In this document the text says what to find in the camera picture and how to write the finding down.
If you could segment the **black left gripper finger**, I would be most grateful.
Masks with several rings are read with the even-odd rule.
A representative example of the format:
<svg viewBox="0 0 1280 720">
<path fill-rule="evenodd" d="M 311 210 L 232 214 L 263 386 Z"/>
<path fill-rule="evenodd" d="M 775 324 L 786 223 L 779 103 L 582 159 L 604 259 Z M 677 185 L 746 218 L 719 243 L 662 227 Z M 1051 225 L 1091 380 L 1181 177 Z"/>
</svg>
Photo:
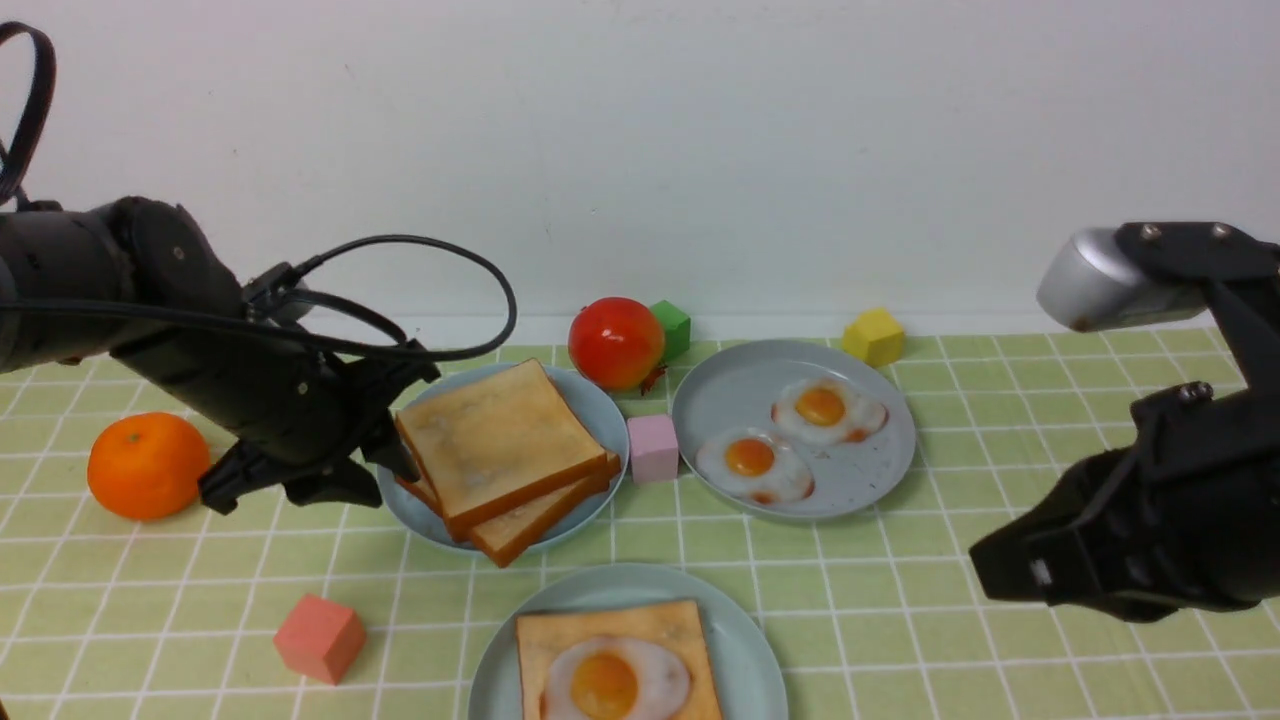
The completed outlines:
<svg viewBox="0 0 1280 720">
<path fill-rule="evenodd" d="M 344 461 L 332 456 L 294 465 L 239 441 L 200 477 L 198 498 L 206 509 L 223 516 L 234 512 L 246 495 L 273 487 L 282 488 L 285 498 L 297 507 L 324 503 L 338 466 Z"/>
<path fill-rule="evenodd" d="M 321 461 L 284 483 L 285 497 L 298 507 L 346 503 L 369 509 L 383 505 L 376 474 L 413 484 L 419 468 L 388 410 L 361 420 Z"/>
</svg>

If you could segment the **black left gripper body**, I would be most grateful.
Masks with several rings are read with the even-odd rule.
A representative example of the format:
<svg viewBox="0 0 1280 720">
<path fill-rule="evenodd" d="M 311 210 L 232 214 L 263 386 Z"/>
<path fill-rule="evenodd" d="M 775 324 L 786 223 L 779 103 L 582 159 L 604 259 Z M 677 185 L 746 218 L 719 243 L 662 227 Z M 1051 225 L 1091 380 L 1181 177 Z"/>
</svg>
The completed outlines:
<svg viewBox="0 0 1280 720">
<path fill-rule="evenodd" d="M 370 307 L 310 290 L 280 263 L 242 286 L 221 263 L 182 263 L 143 282 L 161 310 L 228 320 L 219 331 L 150 322 L 111 356 L 236 439 L 244 461 L 316 471 L 366 447 L 388 446 L 390 404 L 440 377 L 424 347 Z M 300 320 L 325 307 L 379 329 L 392 346 L 334 350 Z"/>
</svg>

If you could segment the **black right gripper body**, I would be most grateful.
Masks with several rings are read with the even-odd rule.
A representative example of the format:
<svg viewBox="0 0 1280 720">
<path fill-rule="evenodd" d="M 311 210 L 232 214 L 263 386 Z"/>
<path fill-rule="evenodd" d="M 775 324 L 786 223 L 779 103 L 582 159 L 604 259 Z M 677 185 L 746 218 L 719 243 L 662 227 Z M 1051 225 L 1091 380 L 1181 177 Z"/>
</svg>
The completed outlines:
<svg viewBox="0 0 1280 720">
<path fill-rule="evenodd" d="M 1277 596 L 1277 245 L 1221 222 L 1114 229 L 1148 277 L 1201 292 L 1245 387 L 1135 401 L 1133 443 L 1079 461 L 1047 500 L 1087 506 L 1151 612 L 1253 609 Z"/>
</svg>

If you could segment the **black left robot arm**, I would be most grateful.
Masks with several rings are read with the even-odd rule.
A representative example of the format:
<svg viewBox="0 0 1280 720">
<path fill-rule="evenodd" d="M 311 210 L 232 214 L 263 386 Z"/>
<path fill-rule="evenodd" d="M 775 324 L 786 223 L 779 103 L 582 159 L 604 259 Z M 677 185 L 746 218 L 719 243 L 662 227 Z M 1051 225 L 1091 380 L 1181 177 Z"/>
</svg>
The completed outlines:
<svg viewBox="0 0 1280 720">
<path fill-rule="evenodd" d="M 191 215 L 123 199 L 92 211 L 3 215 L 3 370 L 106 354 L 216 427 L 233 447 L 198 480 L 202 503 L 234 511 L 282 486 L 298 506 L 376 509 L 367 462 L 419 478 L 390 402 L 438 372 L 385 359 L 340 360 L 310 334 L 271 337 L 143 318 L 184 310 L 242 322 L 248 304 Z"/>
</svg>

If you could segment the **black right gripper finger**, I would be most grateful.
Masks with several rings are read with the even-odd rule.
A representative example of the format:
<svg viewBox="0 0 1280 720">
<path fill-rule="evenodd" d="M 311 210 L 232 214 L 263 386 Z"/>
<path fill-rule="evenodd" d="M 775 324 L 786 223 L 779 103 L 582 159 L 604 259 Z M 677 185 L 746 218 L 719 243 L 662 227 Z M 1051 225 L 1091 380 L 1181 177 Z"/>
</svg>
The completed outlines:
<svg viewBox="0 0 1280 720">
<path fill-rule="evenodd" d="M 1149 623 L 1151 602 L 1134 596 L 1124 562 L 1102 534 L 1098 542 L 1087 506 L 1046 500 L 969 550 L 989 600 L 1089 609 L 1124 623 Z"/>
</svg>

